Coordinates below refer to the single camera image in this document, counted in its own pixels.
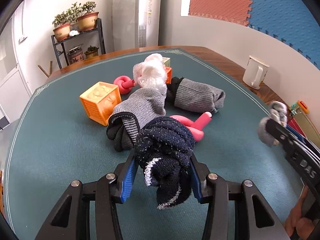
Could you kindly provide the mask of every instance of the orange plastic cube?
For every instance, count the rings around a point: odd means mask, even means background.
[[[107,126],[113,108],[121,103],[119,87],[98,82],[80,95],[80,101],[90,119]]]
[[[167,79],[166,79],[165,83],[171,84],[172,68],[165,67],[165,72],[167,73]]]

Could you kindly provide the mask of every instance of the potted plant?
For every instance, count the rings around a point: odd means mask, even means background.
[[[88,58],[91,58],[91,57],[95,57],[95,56],[98,56],[98,49],[97,47],[95,46],[90,46],[87,48],[87,51],[84,53],[85,56]]]
[[[90,1],[82,5],[80,17],[78,18],[81,31],[85,32],[95,28],[99,13],[94,11],[96,6],[95,2]]]
[[[68,14],[64,11],[61,14],[58,14],[54,17],[54,21],[52,22],[54,25],[54,36],[57,41],[62,41],[68,38],[70,33],[70,23],[68,22]]]
[[[72,31],[80,31],[78,17],[81,15],[82,7],[81,3],[79,6],[77,5],[78,2],[72,4],[71,8],[67,10],[68,14],[68,21],[71,23],[70,29]]]

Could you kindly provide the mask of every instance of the pink knot toy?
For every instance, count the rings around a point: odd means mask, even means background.
[[[117,77],[113,83],[118,85],[121,95],[128,94],[134,87],[134,80],[128,76]]]
[[[198,142],[202,140],[204,136],[202,129],[211,121],[212,114],[205,112],[194,122],[182,115],[172,115],[170,117],[185,125],[192,133],[195,141]]]

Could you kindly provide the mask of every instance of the white mug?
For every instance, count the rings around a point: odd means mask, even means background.
[[[262,60],[249,56],[249,62],[243,75],[243,82],[249,87],[260,89],[261,83],[264,80],[269,65]]]

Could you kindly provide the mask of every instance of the metal screw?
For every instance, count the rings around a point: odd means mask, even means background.
[[[106,175],[106,178],[107,179],[114,179],[116,177],[116,175],[114,174],[114,173],[108,173],[107,175]]]
[[[218,175],[215,174],[215,173],[210,173],[210,174],[208,175],[208,178],[209,178],[209,179],[217,179],[217,178],[218,178]]]
[[[71,182],[71,186],[72,187],[78,187],[80,185],[80,181],[79,180],[74,180],[73,182]]]
[[[244,181],[244,185],[246,185],[247,187],[252,187],[253,182],[252,182],[251,180],[249,180],[249,179],[246,179],[246,180]]]

